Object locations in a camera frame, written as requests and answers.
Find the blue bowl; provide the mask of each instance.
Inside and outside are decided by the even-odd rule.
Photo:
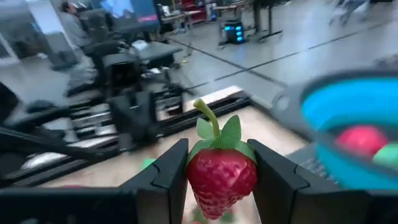
[[[327,171],[348,189],[398,189],[398,172],[357,157],[335,144],[329,130],[353,123],[388,124],[398,130],[398,71],[338,72],[280,93],[273,115],[314,140]]]

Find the computer screen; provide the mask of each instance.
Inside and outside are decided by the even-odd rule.
[[[152,0],[92,0],[93,8],[105,9],[114,19],[114,30],[154,29],[159,26]]]

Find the gray floor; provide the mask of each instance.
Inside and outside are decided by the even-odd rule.
[[[354,15],[345,27],[328,25],[334,5],[319,0],[293,0],[274,8],[274,30],[281,38],[263,44],[248,42],[217,50],[216,25],[195,26],[193,54],[174,73],[174,80],[205,95],[238,85],[270,101],[286,85],[301,82],[336,69],[371,66],[379,58],[398,52],[396,4],[376,5],[365,22]],[[245,15],[250,22],[250,13]],[[182,44],[186,35],[172,36]],[[182,61],[184,52],[175,56]],[[58,104],[66,102],[63,92],[68,75],[49,69],[49,63],[30,58],[21,64],[1,68],[0,81],[24,101],[38,98]]]

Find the green stem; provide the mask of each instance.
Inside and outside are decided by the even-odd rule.
[[[211,124],[213,125],[213,134],[214,138],[216,139],[218,136],[220,136],[220,127],[218,126],[218,120],[216,115],[212,112],[212,110],[207,106],[205,102],[201,99],[197,99],[193,106],[200,110],[202,113],[204,113],[209,120],[211,121]]]

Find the toy strawberry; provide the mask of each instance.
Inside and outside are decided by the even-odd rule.
[[[199,140],[187,159],[187,177],[198,206],[207,219],[220,218],[238,200],[250,194],[257,181],[254,151],[241,140],[241,125],[232,116],[220,130],[214,113],[201,100],[194,107],[210,119],[197,121]]]

